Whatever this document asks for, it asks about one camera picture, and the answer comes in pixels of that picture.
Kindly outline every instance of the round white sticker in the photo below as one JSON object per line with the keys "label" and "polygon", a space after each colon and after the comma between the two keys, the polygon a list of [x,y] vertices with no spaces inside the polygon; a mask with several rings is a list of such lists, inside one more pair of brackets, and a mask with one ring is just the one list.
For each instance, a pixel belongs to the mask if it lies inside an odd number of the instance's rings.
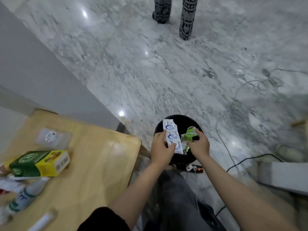
{"label": "round white sticker", "polygon": [[50,131],[48,134],[45,135],[45,141],[46,142],[52,142],[55,140],[56,138],[56,132],[54,131]]}

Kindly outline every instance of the table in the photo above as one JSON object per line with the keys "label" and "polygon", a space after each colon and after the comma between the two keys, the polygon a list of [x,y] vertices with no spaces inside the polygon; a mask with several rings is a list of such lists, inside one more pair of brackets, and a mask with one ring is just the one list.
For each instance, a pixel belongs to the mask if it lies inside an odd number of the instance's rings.
{"label": "table", "polygon": [[[107,206],[129,184],[140,139],[43,110],[35,111],[25,121],[10,143],[6,157],[42,149],[34,143],[42,128],[72,133],[68,147],[71,163],[59,176],[49,180],[28,208],[0,230],[26,231],[50,207],[58,209],[59,216],[45,231],[76,230],[94,209]],[[1,203],[13,197],[14,193],[3,195]]]}

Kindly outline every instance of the green and yellow box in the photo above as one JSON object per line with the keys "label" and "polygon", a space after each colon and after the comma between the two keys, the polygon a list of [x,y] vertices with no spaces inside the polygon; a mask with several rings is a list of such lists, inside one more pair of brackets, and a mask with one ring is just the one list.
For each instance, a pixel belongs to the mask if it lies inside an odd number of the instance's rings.
{"label": "green and yellow box", "polygon": [[67,151],[28,151],[9,167],[15,177],[55,177],[69,163]]}

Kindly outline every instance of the forearm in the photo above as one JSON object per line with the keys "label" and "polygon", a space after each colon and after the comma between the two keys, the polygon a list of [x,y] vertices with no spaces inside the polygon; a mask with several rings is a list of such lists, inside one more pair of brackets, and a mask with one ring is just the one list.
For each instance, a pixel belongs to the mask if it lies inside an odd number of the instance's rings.
{"label": "forearm", "polygon": [[136,225],[138,217],[162,171],[161,166],[150,164],[120,197],[108,205],[111,210],[125,220],[131,230]]}
{"label": "forearm", "polygon": [[242,230],[295,230],[281,214],[229,175],[214,159],[199,159],[207,176]]}

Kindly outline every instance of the black cable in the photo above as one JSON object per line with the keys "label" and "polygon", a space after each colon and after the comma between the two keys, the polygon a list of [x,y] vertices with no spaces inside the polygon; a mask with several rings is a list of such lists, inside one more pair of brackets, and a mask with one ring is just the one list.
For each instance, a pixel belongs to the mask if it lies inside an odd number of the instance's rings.
{"label": "black cable", "polygon": [[[245,159],[243,159],[241,162],[239,162],[239,163],[233,165],[232,167],[228,168],[228,169],[227,169],[227,172],[228,172],[230,169],[232,169],[233,167],[235,167],[235,166],[237,166],[237,165],[243,163],[243,162],[244,162],[245,160],[247,160],[247,159],[255,159],[255,158],[259,158],[259,157],[265,156],[265,155],[271,155],[272,157],[276,158],[276,159],[279,160],[280,162],[283,162],[283,161],[282,161],[281,159],[279,159],[277,156],[275,156],[275,155],[273,155],[273,154],[270,154],[270,153],[267,153],[267,154],[263,154],[263,155],[258,155],[258,156],[254,156],[254,157],[245,158]],[[225,208],[226,208],[226,206],[223,206],[223,207],[216,213],[216,216],[218,216],[218,214],[219,214],[223,209],[225,209]]]}
{"label": "black cable", "polygon": [[[267,153],[267,154],[263,154],[263,155],[258,155],[258,156],[254,156],[254,157],[248,157],[248,158],[245,158],[243,159],[240,163],[244,162],[245,160],[247,159],[255,159],[255,158],[259,158],[259,157],[262,157],[262,156],[265,156],[265,155],[271,155],[272,157],[275,157],[277,160],[279,160],[280,162],[283,162],[281,159],[279,159],[277,156],[273,155],[273,154],[270,154],[270,153]],[[237,163],[236,165],[233,165],[232,167],[228,168],[227,169],[227,172],[232,169],[233,167],[239,165],[240,163]]]}

